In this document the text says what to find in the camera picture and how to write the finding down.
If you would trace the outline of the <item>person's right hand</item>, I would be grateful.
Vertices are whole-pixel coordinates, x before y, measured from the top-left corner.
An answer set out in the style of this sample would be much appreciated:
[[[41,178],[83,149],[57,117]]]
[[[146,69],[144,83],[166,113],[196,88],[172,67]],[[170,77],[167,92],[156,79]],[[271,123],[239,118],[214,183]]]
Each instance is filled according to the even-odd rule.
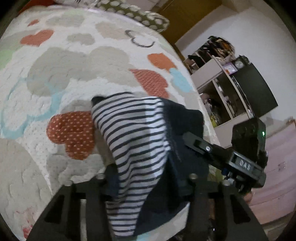
[[[249,205],[252,202],[253,196],[254,196],[254,192],[250,191],[243,197],[243,199]]]

